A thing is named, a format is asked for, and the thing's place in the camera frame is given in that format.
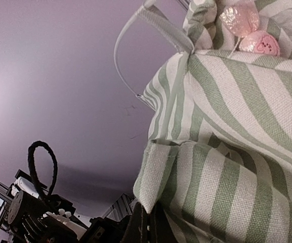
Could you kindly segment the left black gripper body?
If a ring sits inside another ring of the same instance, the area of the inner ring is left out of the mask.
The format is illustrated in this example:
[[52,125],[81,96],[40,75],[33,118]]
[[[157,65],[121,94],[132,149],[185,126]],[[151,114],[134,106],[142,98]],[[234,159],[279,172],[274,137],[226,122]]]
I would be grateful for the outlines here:
[[9,207],[8,225],[19,242],[121,242],[130,220],[94,218],[90,226],[73,221],[70,212],[49,212],[38,198],[18,192]]

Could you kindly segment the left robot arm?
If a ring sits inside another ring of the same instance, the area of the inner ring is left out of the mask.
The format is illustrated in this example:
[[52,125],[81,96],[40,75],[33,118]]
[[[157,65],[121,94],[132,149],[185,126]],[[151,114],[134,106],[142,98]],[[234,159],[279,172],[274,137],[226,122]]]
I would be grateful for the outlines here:
[[76,212],[73,203],[53,194],[53,213],[43,203],[30,176],[18,170],[8,195],[7,224],[13,242],[120,242],[132,215],[132,200],[123,194],[102,217]]

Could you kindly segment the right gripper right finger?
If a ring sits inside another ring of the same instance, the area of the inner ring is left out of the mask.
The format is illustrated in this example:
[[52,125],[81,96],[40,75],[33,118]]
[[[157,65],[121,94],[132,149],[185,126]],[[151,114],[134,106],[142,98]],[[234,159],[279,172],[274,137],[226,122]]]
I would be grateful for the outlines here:
[[160,203],[154,206],[149,215],[149,242],[177,243]]

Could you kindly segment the striped fabric pet tent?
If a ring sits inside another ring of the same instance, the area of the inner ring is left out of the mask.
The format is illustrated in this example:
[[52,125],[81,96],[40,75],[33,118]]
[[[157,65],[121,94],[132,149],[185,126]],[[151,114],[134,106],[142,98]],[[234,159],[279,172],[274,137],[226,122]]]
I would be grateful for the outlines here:
[[292,242],[292,1],[255,1],[273,57],[233,51],[219,18],[232,1],[192,1],[195,45],[144,91],[155,110],[134,195],[160,203],[164,242]]

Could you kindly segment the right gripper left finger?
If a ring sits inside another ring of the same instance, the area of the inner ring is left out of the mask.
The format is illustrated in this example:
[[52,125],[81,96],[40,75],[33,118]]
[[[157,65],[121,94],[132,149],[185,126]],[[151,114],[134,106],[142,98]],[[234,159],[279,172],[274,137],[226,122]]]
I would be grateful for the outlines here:
[[128,226],[121,240],[122,243],[147,243],[148,242],[148,214],[143,206],[137,202]]

